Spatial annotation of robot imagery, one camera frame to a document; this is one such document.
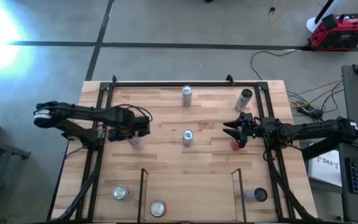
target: robotic arm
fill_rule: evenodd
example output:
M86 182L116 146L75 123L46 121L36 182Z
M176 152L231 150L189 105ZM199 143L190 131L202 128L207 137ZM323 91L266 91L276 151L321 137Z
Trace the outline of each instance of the robotic arm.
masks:
M143 116L136 117L130 108L138 110ZM36 126L60 129L63 131L63 137L69 140L77 137L83 147L88 149L98 150L102 148L104 135L99 135L97 127L86 129L68 120L70 118L102 122L111 127L108 134L109 141L122 141L134 136L143 137L150 134L152 115L147 110L132 105L117 105L108 109L97 109L58 103L56 101L39 103L37 104L37 110L34 111L34 124ZM80 192L57 220L63 220L63 222L69 220L77 206L82 203L87 190L94 185L95 181L98 181L102 155L103 153L98 153L94 169L89 178L83 180Z
M240 113L235 121L223 123L223 125L232 129L223 129L225 133L239 141L239 147L243 148L248 142L248 136L252 138L263 138L267 150L281 150L292 144L294 140L325 138L319 143L302 150L303 158L312 159L322 153L331 151L337 147L340 142L352 142L358 138L358 127L355 122L337 118L322 123L310 124L283 124L276 118L253 118L251 113ZM283 181L283 177L278 173L270 159L270 175L276 183L282 188L289 201L304 220L315 220L301 203L296 199L290 188Z
M238 140L240 148L246 146L248 136L264 138L271 149L286 148L294 140L327 138L352 142L358 138L356 122L341 117L321 123L292 125L283 124L277 118L253 118L251 113L242 112L235 121L225 122L223 125L232 128L223 131Z
M112 127L109 130L109 141L122 141L134 137L143 137L150 134L150 119L144 116L136 117L129 108L138 107L132 105L118 105L108 109L96 109L93 107L69 105L51 101L37 104L34 111L34 124L40 128L57 128L64 133L63 137L71 139L77 137L86 146L96 144L98 131L85 129L75 124L68 118L83 119L88 121L100 121Z

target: red object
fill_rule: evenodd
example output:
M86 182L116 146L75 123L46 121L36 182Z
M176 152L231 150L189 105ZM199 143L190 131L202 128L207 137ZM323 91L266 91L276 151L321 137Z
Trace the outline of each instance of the red object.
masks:
M233 149L234 151L238 151L240 149L239 147L239 141L238 140L235 140L233 139L231 142L230 142L230 146L231 146L231 149Z
M358 14L329 15L308 39L312 50L350 50L358 45Z

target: wooden tabletop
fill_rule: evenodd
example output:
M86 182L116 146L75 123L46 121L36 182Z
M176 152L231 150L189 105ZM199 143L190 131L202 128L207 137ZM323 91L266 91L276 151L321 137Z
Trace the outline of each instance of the wooden tabletop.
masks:
M267 82L275 116L284 123L293 123L284 82ZM99 84L84 82L79 105L96 106ZM234 104L243 89L236 86L193 87L192 106L183 107L181 87L115 87L112 105L127 103L144 107L154 120L150 124L151 134L141 139L140 147L134 148L127 141L106 142L93 221L137 221L141 168L149 172L146 221L242 221L239 179L233 179L230 174L238 168L242 171L244 190L262 187L268 193L265 202L246 202L247 221L277 221L269 171L262 159L265 150L262 139L250 138L244 149L233 151L231 137L222 131L223 122L239 116ZM264 94L262 99L266 113ZM255 97L245 112L259 116ZM90 128L92 122L76 123ZM181 135L186 129L194 132L190 148L182 145ZM79 141L72 141L68 153L79 147ZM301 152L287 148L283 156L291 191L310 214L317 216ZM61 215L78 193L85 158L86 149L66 159L52 218ZM128 200L114 200L112 192L119 184L129 187ZM281 189L280 198L284 216L288 217ZM167 204L167 212L161 218L150 214L150 204L157 199Z

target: aluminum can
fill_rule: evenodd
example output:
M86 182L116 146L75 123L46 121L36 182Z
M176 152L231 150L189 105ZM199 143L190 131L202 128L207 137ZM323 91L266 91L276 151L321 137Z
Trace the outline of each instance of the aluminum can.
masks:
M263 188L256 188L247 190L246 193L246 202L264 202L267 199L267 192Z
M190 86L184 86L181 89L181 100L183 106L191 106L192 95L193 95L193 89Z
M191 130L183 132L183 145L185 147L191 147L193 145L194 134Z
M117 200L125 200L129 197L129 188L125 185L117 185L114 189L114 198Z
M242 90L239 98L237 99L236 105L234 106L234 109L238 112L243 111L246 108L251 97L252 97L252 92L250 90L248 89Z
M166 209L167 206L165 206L163 200L155 200L150 206L150 213L154 217L161 217L165 214Z

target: concrete floor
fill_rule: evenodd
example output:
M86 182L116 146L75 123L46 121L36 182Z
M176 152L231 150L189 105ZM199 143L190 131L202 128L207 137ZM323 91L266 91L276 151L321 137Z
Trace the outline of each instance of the concrete floor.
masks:
M305 22L322 6L315 0L287 0L283 17L270 26L272 2L116 0L103 41L263 45L260 50L304 46L310 35ZM107 5L108 0L0 0L0 41L96 42ZM277 14L282 6L278 1ZM358 0L349 0L341 12L358 12ZM249 64L258 50L102 47L92 80L110 80L113 74L119 80L222 80L227 74L256 80ZM32 112L40 102L78 102L93 51L94 47L0 47L0 140L32 151L28 161L13 159L9 165L0 220L46 219L67 141L57 130L35 127ZM259 54L253 65L263 79L284 80L287 90L301 92L340 80L341 66L353 63L358 63L358 52L299 51L280 58ZM323 90L303 97L311 100ZM325 119L346 116L343 94L335 99L339 109ZM334 108L332 101L327 107ZM320 218L342 215L340 195L313 190L313 197Z

